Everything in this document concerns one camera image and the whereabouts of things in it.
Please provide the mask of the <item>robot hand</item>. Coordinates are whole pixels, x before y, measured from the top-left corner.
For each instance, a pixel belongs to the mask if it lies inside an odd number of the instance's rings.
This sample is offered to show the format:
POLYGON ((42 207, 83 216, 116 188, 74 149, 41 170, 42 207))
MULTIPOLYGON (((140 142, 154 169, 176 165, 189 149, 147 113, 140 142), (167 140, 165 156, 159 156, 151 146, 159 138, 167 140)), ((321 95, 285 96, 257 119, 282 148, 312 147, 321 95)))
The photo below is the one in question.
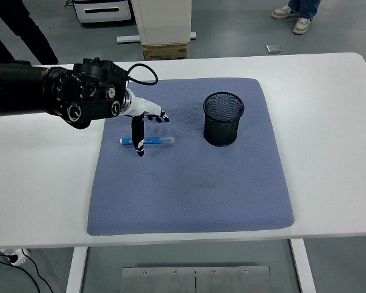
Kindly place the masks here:
POLYGON ((132 145, 134 146, 138 156, 142 157, 144 155, 144 117, 149 117, 150 120, 153 118, 157 122, 169 122, 168 115, 162 108, 147 99, 134 97, 132 104, 129 109, 128 116, 132 117, 131 121, 131 138, 132 145))

